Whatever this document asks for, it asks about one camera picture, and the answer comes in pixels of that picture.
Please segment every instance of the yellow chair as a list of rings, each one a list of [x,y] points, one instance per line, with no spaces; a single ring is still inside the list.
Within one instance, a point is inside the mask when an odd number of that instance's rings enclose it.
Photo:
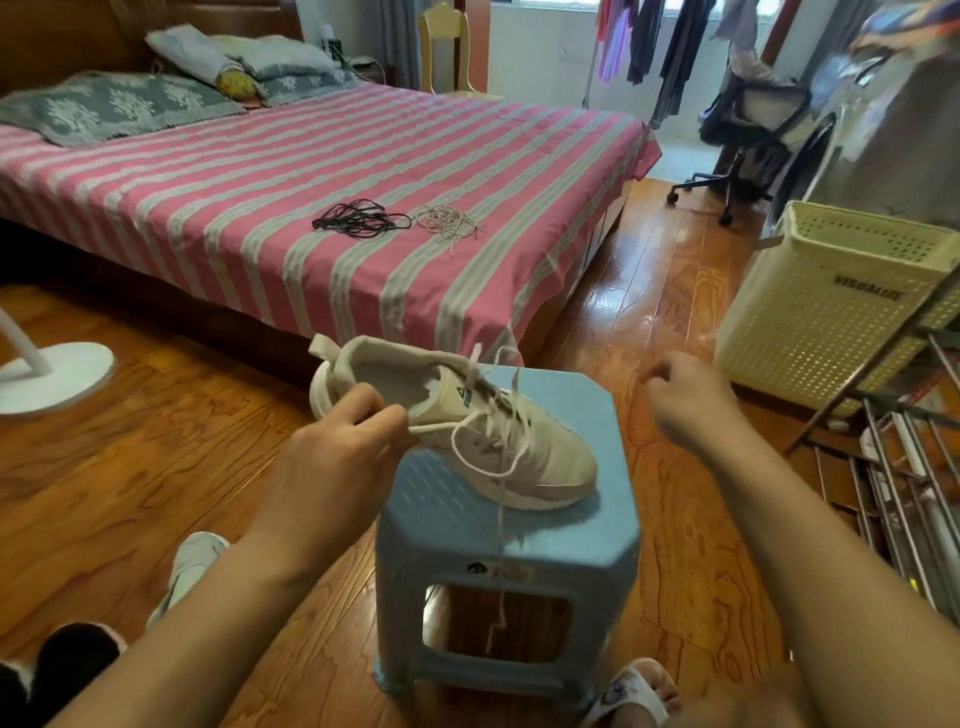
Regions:
[[[460,77],[455,88],[444,96],[465,96],[470,99],[503,101],[502,96],[481,93],[470,85],[470,24],[467,16],[454,10],[446,3],[440,3],[420,16],[420,60],[422,76],[420,90],[436,94],[433,89],[433,41],[445,38],[460,39]]]

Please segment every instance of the hand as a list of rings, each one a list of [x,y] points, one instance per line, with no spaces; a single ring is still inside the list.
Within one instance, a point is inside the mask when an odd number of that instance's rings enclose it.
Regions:
[[[407,412],[358,384],[320,422],[297,430],[279,456],[244,541],[275,566],[316,581],[367,531],[415,441]]]
[[[730,383],[696,356],[669,352],[647,375],[657,428],[674,445],[702,454],[746,426]]]

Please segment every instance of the bed frame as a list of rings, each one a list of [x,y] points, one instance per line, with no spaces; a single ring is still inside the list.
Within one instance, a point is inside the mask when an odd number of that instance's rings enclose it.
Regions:
[[[38,88],[86,70],[149,71],[154,57],[143,41],[151,30],[190,23],[209,35],[283,35],[302,39],[295,0],[3,0],[0,2],[0,95]],[[627,200],[629,185],[592,232],[580,259],[570,267],[564,289],[534,314],[519,341],[526,362],[534,362],[547,334],[611,230]],[[28,238],[31,255],[45,262],[68,261],[74,281],[109,294],[158,324],[288,381],[303,384],[316,360],[305,339],[261,324],[253,317],[193,298],[173,285],[151,279],[39,233],[10,225],[3,246]]]

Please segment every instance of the shoe insole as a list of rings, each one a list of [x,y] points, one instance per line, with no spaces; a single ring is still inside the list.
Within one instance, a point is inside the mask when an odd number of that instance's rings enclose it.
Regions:
[[[387,404],[399,404],[408,412],[430,399],[428,385],[440,378],[436,367],[411,369],[390,364],[356,364],[353,373],[357,381],[372,384]]]

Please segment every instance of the curtain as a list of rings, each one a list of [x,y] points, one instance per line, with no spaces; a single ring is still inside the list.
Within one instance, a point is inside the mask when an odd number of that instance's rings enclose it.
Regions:
[[[417,18],[430,0],[373,0],[379,57],[396,68],[396,83],[420,89],[420,37]]]
[[[833,15],[830,16],[824,34],[820,36],[820,42],[810,56],[810,61],[801,77],[801,83],[809,87],[827,57],[830,54],[845,51],[867,18],[879,7],[880,0],[840,0]]]

